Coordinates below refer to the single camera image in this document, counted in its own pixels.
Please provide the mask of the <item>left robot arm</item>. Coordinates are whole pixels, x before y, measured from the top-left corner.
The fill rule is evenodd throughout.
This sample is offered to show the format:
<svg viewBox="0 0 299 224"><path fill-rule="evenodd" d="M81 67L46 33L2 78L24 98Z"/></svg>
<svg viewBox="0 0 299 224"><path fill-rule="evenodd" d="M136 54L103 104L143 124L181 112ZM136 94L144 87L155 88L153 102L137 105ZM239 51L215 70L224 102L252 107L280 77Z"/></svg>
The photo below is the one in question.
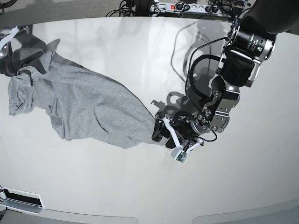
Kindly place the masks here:
<svg viewBox="0 0 299 224"><path fill-rule="evenodd" d="M244 16L235 16L221 56L201 55L189 65L185 89L199 97L197 111L158 113L152 140L166 138L168 148L187 152L204 142L203 134L222 132L230 110L239 102L240 88L252 86L260 66L275 48L277 35L298 21L296 0L257 0ZM218 62L210 94L200 91L194 81L196 66L206 59Z"/></svg>

